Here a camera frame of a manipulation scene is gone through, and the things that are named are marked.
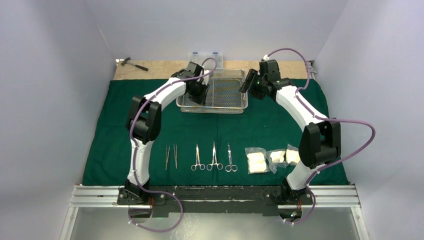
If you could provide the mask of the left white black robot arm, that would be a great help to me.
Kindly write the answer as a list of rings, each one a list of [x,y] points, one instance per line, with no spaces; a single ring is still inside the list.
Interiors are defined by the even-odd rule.
[[[203,105],[209,89],[211,70],[195,62],[189,62],[158,89],[144,96],[134,96],[126,121],[131,143],[130,170],[124,190],[138,205],[149,199],[149,163],[152,146],[162,127],[163,110],[179,96],[189,94]]]

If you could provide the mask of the silver tweezers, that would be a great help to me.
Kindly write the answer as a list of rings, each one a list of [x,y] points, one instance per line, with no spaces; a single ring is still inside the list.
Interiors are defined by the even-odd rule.
[[[165,146],[165,170],[168,170],[169,165],[169,156],[170,156],[170,149],[171,147],[169,145]]]
[[[174,156],[175,169],[177,169],[178,168],[178,145],[177,144],[173,144],[173,156]]]

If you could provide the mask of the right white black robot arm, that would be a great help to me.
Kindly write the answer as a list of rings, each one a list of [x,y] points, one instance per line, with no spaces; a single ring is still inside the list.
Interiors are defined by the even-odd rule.
[[[306,101],[291,79],[282,78],[276,60],[262,60],[258,70],[251,68],[239,90],[260,100],[270,97],[290,114],[302,130],[298,147],[300,162],[284,178],[280,191],[282,200],[292,204],[306,190],[319,167],[340,157],[341,125]]]

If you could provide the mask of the dark green surgical drape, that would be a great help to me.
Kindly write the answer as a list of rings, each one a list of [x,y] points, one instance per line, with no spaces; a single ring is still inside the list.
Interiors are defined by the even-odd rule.
[[[131,99],[148,94],[164,83],[162,79],[112,80],[97,122],[82,183],[86,186],[121,186],[131,163],[131,142],[126,121]],[[280,185],[293,166],[272,172],[248,174],[245,148],[266,151],[297,146],[302,131],[290,114],[272,99],[250,98],[241,114],[181,112],[169,104],[162,112],[161,131],[152,146],[149,162],[152,186],[266,186]],[[212,162],[213,142],[222,170],[206,165]],[[236,172],[226,172],[228,143]],[[177,144],[178,168],[175,168],[173,144]],[[196,144],[205,170],[191,170],[196,161]],[[170,146],[165,170],[166,146]]]

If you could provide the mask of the white gauze packet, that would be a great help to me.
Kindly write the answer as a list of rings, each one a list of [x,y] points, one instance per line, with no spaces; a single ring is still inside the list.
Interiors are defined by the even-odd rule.
[[[269,171],[266,161],[266,150],[261,147],[246,147],[248,174],[262,174]]]

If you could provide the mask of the metal wire mesh tray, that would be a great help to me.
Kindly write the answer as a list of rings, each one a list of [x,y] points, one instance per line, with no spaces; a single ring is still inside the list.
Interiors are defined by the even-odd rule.
[[[205,104],[191,100],[187,94],[176,99],[181,112],[199,114],[241,114],[248,106],[248,95],[240,92],[245,82],[243,69],[218,68],[209,76]]]

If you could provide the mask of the silver hemostat forceps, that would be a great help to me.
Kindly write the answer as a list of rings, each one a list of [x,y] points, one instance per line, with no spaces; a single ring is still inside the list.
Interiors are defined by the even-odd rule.
[[[195,148],[195,163],[190,167],[190,169],[192,171],[196,171],[197,169],[203,171],[205,170],[206,165],[201,163],[200,161],[200,150],[199,150],[199,145],[196,144],[196,148]]]
[[[216,167],[218,170],[222,170],[224,168],[223,164],[218,162],[215,142],[213,142],[212,145],[212,161],[206,165],[206,170],[211,171],[214,167]]]

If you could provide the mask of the silver surgical scissors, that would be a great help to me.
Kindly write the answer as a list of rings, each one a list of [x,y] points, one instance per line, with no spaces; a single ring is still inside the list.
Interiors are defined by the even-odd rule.
[[[228,165],[225,166],[225,171],[236,172],[238,170],[238,166],[233,163],[232,150],[231,150],[230,143],[227,144],[227,154],[228,154]]]

